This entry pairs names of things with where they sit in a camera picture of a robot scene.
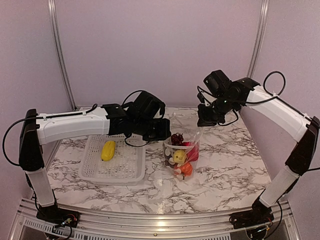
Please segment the dark red grape bunch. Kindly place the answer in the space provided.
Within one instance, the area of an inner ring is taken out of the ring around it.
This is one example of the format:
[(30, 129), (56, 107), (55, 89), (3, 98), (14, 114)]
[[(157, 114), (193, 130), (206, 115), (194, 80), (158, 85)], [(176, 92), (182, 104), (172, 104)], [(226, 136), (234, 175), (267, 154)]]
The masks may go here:
[(184, 137), (181, 133), (172, 134), (170, 137), (172, 146), (183, 146), (184, 145)]

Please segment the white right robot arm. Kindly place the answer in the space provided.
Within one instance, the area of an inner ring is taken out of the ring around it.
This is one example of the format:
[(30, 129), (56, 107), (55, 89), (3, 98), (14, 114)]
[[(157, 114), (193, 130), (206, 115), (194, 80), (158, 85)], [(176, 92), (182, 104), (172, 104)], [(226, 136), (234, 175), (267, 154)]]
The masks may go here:
[(221, 71), (214, 71), (204, 79), (207, 90), (199, 88), (199, 127), (224, 126), (226, 114), (245, 108), (259, 113), (272, 122), (285, 135), (288, 143), (276, 143), (284, 147), (287, 157), (282, 169), (253, 202), (249, 210), (234, 212), (229, 221), (234, 229), (249, 228), (272, 221), (272, 206), (287, 195), (298, 180), (311, 171), (320, 134), (320, 120), (297, 110), (280, 98), (278, 93), (267, 90), (265, 84), (249, 78), (230, 80)]

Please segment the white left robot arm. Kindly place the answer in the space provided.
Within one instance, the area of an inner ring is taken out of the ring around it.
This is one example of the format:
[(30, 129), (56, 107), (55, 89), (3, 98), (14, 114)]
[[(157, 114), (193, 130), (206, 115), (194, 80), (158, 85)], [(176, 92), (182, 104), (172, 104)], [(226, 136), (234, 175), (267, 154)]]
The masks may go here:
[(30, 109), (23, 121), (19, 143), (19, 165), (39, 203), (37, 218), (59, 224), (68, 218), (75, 222), (79, 213), (58, 207), (50, 186), (42, 146), (51, 142), (91, 135), (126, 138), (139, 135), (149, 143), (171, 136), (170, 121), (164, 118), (163, 103), (133, 102), (125, 106), (116, 103), (94, 106), (90, 110), (60, 114), (37, 114)]

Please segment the clear zip top bag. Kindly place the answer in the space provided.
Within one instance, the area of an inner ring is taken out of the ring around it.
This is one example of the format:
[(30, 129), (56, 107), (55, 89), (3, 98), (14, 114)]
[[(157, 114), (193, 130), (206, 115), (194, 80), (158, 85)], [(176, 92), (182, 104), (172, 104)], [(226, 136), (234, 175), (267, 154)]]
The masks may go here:
[(189, 180), (200, 158), (200, 140), (203, 134), (196, 115), (170, 117), (171, 136), (162, 143), (163, 164), (180, 181)]

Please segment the red bell pepper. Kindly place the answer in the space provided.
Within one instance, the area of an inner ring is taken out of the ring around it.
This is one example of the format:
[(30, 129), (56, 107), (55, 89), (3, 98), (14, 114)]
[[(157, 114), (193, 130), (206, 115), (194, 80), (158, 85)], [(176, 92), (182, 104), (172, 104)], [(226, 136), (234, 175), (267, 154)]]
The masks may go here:
[(190, 141), (184, 141), (182, 145), (185, 147), (190, 147), (190, 146), (193, 147), (187, 153), (187, 160), (189, 162), (195, 162), (199, 159), (200, 147), (198, 142), (194, 144), (193, 142), (190, 142)]

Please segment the orange mini pumpkin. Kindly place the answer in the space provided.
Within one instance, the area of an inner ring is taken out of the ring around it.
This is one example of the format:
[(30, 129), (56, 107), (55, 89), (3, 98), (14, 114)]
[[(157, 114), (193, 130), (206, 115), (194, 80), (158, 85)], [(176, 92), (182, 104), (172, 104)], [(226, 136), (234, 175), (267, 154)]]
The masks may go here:
[(193, 173), (193, 166), (190, 162), (186, 162), (185, 164), (179, 167), (180, 173), (184, 176), (191, 176)]

